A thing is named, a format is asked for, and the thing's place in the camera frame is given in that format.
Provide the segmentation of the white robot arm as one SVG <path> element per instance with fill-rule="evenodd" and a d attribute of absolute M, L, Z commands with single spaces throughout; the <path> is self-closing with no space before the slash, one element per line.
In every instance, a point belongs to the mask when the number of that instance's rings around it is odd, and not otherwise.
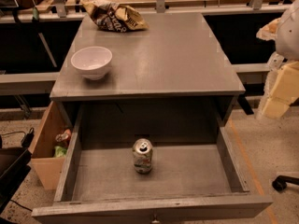
<path fill-rule="evenodd" d="M 299 98 L 299 0 L 294 0 L 280 18 L 266 24 L 256 36 L 274 40 L 276 48 L 267 62 L 270 71 L 258 113 L 279 119 Z"/>

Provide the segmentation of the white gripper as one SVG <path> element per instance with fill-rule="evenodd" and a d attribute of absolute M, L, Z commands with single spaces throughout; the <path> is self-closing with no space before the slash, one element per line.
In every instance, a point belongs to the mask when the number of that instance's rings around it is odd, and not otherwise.
<path fill-rule="evenodd" d="M 267 75 L 264 94 L 258 106 L 259 119 L 281 118 L 290 104 L 299 98 L 299 62 L 286 62 L 287 59 L 276 52 L 271 54 L 267 62 L 271 72 Z"/>

